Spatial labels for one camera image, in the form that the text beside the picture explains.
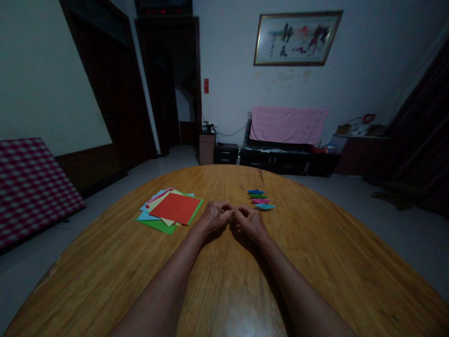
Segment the curtain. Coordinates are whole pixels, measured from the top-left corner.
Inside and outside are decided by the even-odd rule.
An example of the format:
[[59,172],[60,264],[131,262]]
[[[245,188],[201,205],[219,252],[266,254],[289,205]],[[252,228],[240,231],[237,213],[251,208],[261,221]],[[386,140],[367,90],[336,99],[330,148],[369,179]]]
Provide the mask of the curtain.
[[449,217],[449,40],[387,130],[391,137],[365,176],[427,192],[417,206]]

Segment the picture frame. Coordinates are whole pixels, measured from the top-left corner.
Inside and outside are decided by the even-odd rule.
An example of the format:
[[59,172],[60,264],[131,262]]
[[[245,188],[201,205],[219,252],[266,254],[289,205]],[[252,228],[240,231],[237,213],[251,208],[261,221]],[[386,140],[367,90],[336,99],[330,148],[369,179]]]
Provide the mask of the picture frame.
[[254,66],[324,66],[343,11],[261,14]]

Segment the dark doorway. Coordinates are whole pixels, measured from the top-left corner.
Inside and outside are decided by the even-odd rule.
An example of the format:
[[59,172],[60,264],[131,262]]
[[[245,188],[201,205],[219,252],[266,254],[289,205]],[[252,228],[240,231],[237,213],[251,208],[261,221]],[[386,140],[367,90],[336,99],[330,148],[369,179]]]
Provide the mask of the dark doorway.
[[157,158],[128,17],[107,0],[60,3],[121,165]]
[[143,18],[136,28],[161,154],[176,144],[197,145],[202,118],[198,18]]
[[159,146],[162,155],[166,155],[170,148],[181,143],[172,61],[161,50],[155,50],[144,57],[148,69],[145,74],[147,78],[151,78],[147,83],[154,122],[159,125]]

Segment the floor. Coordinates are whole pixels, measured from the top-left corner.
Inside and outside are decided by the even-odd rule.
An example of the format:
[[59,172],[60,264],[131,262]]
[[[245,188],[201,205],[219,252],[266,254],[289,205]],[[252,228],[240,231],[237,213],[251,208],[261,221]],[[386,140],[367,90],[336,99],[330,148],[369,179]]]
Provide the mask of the floor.
[[[170,155],[134,168],[119,182],[87,199],[87,209],[0,256],[0,336],[40,278],[59,255],[95,218],[138,186],[166,173],[198,165],[192,147],[179,146]],[[286,176],[321,193],[379,235],[449,301],[449,224],[420,209],[398,212],[378,191],[360,179]]]

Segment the oval table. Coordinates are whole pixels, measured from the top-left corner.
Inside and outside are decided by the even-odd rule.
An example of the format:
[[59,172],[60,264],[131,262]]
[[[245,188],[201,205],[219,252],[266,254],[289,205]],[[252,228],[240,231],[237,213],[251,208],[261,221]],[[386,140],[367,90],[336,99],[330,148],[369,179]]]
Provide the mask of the oval table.
[[[265,190],[276,205],[263,213],[267,230],[360,336],[447,332],[448,304],[351,214],[282,176],[207,165],[152,180],[105,211],[50,268],[6,336],[106,336],[189,231],[180,227],[167,235],[135,221],[142,204],[169,187],[204,199],[192,225],[210,200],[250,205],[246,190]],[[290,331],[273,274],[258,249],[233,228],[215,233],[200,251],[178,336],[284,336]]]

